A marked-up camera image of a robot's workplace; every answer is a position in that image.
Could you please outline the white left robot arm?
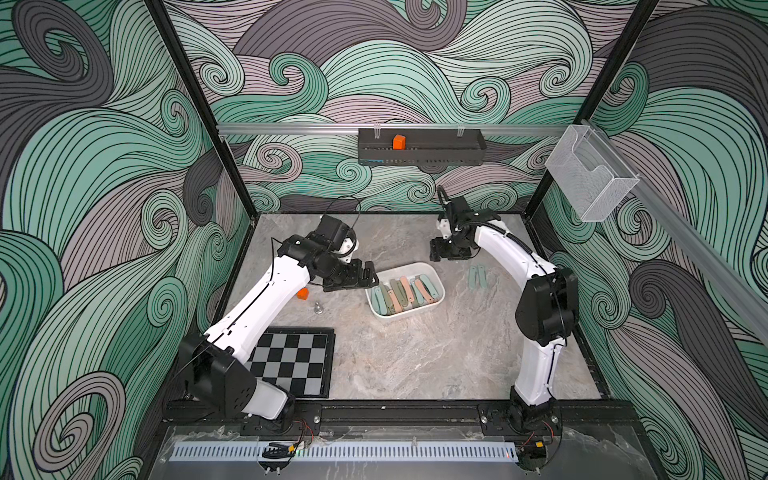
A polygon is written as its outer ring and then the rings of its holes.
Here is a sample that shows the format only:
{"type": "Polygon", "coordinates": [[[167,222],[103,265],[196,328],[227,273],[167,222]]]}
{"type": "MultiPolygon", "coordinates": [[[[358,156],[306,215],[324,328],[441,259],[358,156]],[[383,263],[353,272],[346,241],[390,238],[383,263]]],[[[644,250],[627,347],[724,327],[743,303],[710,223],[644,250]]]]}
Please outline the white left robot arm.
{"type": "Polygon", "coordinates": [[[274,257],[252,290],[202,334],[179,346],[186,390],[226,418],[239,414],[268,421],[289,415],[293,397],[257,379],[247,363],[266,329],[296,294],[315,279],[323,290],[369,289],[379,283],[374,263],[338,256],[301,235],[272,242],[274,257]]]}

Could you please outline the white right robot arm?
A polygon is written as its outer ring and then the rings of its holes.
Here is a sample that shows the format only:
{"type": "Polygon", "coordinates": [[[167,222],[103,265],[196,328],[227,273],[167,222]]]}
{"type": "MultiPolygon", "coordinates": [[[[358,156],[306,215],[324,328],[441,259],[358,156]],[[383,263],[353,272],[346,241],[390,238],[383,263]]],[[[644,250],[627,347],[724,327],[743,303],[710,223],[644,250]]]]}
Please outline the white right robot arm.
{"type": "Polygon", "coordinates": [[[513,430],[530,433],[550,420],[555,406],[556,368],[577,324],[578,279],[536,254],[491,210],[474,211],[456,199],[443,206],[436,225],[440,235],[430,241],[432,261],[467,260],[482,250],[521,289],[515,321],[525,343],[508,421],[513,430]]]}

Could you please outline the white storage box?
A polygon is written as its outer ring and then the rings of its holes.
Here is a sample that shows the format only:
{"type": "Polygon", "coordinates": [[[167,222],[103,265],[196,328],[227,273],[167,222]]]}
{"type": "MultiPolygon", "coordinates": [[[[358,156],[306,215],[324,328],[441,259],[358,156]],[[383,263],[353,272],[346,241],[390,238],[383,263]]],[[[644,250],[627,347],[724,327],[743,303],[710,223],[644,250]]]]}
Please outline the white storage box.
{"type": "Polygon", "coordinates": [[[416,262],[378,273],[379,284],[366,290],[372,313],[392,320],[436,308],[445,298],[445,288],[436,270],[416,262]]]}

